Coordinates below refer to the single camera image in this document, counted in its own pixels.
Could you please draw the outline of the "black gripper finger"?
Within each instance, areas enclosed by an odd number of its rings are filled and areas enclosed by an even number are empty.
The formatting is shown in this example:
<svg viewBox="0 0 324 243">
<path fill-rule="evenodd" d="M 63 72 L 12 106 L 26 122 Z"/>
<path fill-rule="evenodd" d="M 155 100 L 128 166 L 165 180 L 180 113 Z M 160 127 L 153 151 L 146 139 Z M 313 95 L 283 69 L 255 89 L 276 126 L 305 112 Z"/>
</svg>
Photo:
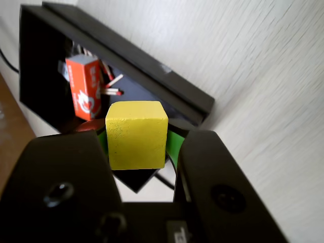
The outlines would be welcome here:
<svg viewBox="0 0 324 243">
<path fill-rule="evenodd" d="M 1 196 L 1 242 L 122 242 L 125 228 L 94 131 L 27 144 Z"/>
<path fill-rule="evenodd" d="M 168 139 L 183 142 L 177 164 L 176 201 L 185 206 L 190 242 L 286 242 L 259 195 L 214 131 L 172 118 Z"/>
</svg>

